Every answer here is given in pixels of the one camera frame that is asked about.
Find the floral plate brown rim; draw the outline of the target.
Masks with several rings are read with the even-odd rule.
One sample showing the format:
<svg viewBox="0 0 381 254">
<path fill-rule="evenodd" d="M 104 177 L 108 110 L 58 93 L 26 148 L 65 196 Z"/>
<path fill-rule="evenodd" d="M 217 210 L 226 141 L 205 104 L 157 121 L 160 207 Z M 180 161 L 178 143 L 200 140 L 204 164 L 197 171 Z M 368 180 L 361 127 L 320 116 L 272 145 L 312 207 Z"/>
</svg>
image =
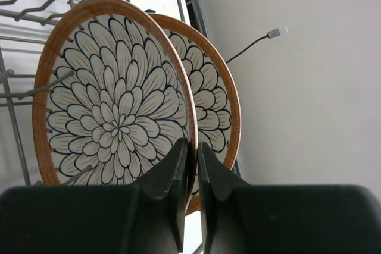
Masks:
<svg viewBox="0 0 381 254">
<path fill-rule="evenodd" d="M 241 139 L 241 106 L 227 64 L 199 31 L 175 18 L 152 14 L 172 42 L 188 76 L 198 120 L 198 139 L 232 169 Z"/>
<path fill-rule="evenodd" d="M 123 0 L 88 0 L 51 32 L 36 72 L 32 124 L 43 183 L 129 184 L 179 138 L 197 149 L 195 104 L 173 44 Z"/>
</svg>

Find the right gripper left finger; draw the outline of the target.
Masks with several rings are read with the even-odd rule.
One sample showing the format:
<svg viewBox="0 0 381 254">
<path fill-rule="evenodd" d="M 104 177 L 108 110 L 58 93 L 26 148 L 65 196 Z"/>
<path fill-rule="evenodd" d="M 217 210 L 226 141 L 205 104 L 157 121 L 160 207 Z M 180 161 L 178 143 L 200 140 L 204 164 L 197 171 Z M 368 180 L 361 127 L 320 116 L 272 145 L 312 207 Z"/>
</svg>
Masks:
<svg viewBox="0 0 381 254">
<path fill-rule="evenodd" d="M 1 194 L 2 253 L 180 253 L 188 142 L 125 186 L 13 187 Z"/>
</svg>

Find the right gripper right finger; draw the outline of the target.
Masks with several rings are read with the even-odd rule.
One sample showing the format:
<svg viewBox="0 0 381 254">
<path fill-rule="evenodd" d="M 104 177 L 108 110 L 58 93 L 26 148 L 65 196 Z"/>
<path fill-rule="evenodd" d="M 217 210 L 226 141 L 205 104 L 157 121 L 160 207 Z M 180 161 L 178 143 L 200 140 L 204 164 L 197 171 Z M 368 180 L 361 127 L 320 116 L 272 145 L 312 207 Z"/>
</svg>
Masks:
<svg viewBox="0 0 381 254">
<path fill-rule="evenodd" d="M 380 202 L 356 185 L 254 186 L 198 147 L 205 253 L 379 253 Z"/>
</svg>

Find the floral plate brown rim front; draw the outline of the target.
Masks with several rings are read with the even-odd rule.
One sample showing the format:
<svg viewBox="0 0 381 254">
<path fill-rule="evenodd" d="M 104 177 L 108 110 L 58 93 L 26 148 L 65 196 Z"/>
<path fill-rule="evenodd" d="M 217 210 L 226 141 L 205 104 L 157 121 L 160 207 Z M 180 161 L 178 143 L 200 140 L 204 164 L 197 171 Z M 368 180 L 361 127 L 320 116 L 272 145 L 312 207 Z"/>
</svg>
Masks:
<svg viewBox="0 0 381 254">
<path fill-rule="evenodd" d="M 123 0 L 88 0 L 51 32 L 36 72 L 32 124 L 43 183 L 129 184 L 179 138 L 197 149 L 195 104 L 173 44 Z"/>
</svg>

